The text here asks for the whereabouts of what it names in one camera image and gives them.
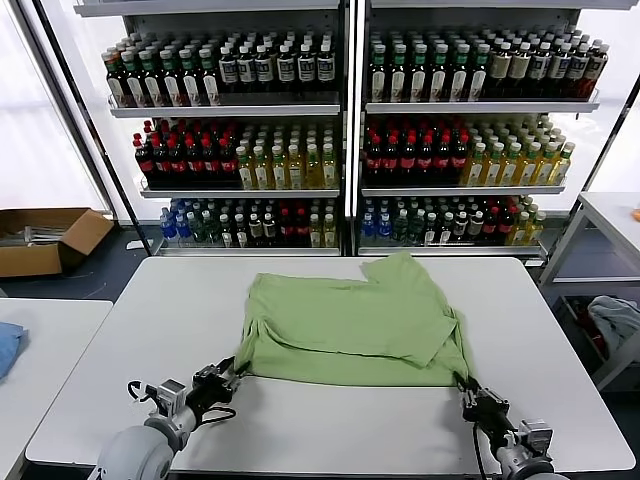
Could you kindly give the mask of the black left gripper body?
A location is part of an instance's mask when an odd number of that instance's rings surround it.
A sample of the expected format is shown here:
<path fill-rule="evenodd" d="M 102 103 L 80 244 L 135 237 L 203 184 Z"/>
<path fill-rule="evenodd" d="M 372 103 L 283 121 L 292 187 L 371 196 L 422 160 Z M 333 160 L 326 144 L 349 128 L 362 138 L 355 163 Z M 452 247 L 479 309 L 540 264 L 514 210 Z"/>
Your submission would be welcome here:
<path fill-rule="evenodd" d="M 204 368 L 192 379 L 192 406 L 210 408 L 215 404 L 229 404 L 234 394 L 230 379 L 218 368 Z"/>

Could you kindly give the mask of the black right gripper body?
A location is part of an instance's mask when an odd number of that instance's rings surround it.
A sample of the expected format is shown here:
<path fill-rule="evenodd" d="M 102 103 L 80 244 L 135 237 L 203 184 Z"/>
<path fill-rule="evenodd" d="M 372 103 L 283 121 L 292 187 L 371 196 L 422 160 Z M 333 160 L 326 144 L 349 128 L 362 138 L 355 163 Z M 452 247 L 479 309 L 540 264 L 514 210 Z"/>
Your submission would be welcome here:
<path fill-rule="evenodd" d="M 508 419 L 510 403 L 493 392 L 494 398 L 473 400 L 470 406 L 462 406 L 462 417 L 470 423 L 478 423 L 484 429 L 510 429 Z"/>

